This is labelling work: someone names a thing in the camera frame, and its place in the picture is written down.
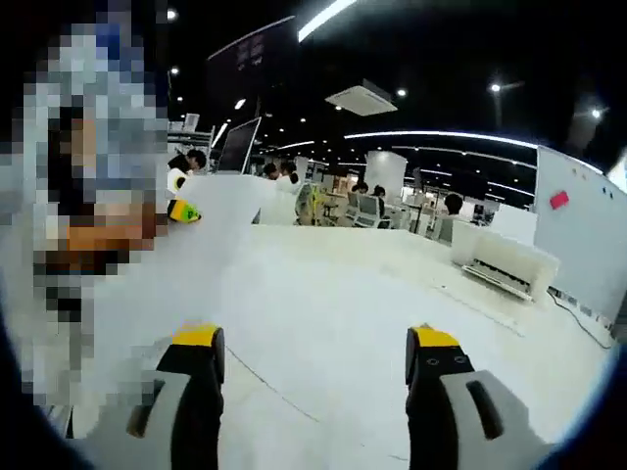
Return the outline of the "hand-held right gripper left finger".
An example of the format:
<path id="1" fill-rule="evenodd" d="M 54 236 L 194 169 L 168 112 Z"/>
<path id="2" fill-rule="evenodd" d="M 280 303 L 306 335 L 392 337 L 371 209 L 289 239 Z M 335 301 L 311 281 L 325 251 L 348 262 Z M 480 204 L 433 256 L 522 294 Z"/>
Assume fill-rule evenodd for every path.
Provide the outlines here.
<path id="1" fill-rule="evenodd" d="M 136 357 L 99 417 L 101 469 L 217 469 L 224 332 L 191 323 Z"/>

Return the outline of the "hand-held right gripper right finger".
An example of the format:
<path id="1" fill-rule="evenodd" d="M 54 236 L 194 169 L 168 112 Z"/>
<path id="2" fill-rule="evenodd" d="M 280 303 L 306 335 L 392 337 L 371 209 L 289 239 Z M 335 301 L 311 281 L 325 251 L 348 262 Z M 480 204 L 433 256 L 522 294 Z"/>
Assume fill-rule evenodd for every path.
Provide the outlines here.
<path id="1" fill-rule="evenodd" d="M 410 469 L 534 469 L 550 453 L 523 401 L 448 333 L 408 329 L 406 385 Z"/>

